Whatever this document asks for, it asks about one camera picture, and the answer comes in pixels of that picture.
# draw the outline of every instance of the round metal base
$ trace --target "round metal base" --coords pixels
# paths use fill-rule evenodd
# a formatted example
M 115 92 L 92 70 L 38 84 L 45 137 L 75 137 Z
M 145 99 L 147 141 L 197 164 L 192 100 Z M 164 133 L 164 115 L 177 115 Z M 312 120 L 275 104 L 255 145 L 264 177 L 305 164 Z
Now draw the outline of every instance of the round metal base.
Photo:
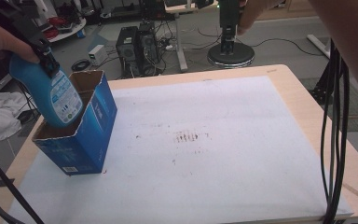
M 242 43 L 234 43 L 234 52 L 230 55 L 220 54 L 220 45 L 208 51 L 208 62 L 221 68 L 237 68 L 250 65 L 255 58 L 255 51 Z

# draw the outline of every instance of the bottle label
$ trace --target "bottle label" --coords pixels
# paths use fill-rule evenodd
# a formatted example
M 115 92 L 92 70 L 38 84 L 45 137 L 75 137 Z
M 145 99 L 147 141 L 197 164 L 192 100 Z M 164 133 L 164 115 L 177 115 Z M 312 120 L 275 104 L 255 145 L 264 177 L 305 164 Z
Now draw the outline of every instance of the bottle label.
M 69 78 L 59 71 L 51 81 L 50 99 L 54 111 L 63 123 L 70 122 L 79 113 L 82 102 Z

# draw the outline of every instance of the open cardboard box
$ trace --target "open cardboard box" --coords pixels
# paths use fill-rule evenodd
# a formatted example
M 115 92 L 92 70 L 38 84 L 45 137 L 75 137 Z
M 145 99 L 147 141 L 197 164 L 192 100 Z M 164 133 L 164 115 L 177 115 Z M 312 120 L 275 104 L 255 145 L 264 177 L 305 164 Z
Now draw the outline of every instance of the open cardboard box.
M 117 107 L 103 71 L 77 72 L 69 78 L 83 100 L 82 115 L 65 128 L 43 121 L 33 141 L 67 175 L 98 174 Z

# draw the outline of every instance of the white paper sheet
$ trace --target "white paper sheet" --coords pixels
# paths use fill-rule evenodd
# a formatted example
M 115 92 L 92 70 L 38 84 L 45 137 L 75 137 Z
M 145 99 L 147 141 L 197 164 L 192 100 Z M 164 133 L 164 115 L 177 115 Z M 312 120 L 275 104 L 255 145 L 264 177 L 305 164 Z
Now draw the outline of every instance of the white paper sheet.
M 103 173 L 65 176 L 39 153 L 20 191 L 46 223 L 315 220 L 319 158 L 268 77 L 113 91 Z M 341 198 L 338 215 L 351 209 Z M 17 203 L 10 214 L 30 218 Z

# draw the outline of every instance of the blue bottle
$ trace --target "blue bottle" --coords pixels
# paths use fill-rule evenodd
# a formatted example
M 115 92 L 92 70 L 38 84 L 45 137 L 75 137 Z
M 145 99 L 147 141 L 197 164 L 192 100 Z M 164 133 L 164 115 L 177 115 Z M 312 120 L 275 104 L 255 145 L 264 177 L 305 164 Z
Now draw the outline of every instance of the blue bottle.
M 39 63 L 29 63 L 13 54 L 9 71 L 12 77 L 25 85 L 39 112 L 51 126 L 66 127 L 80 115 L 81 98 L 61 68 L 50 77 Z

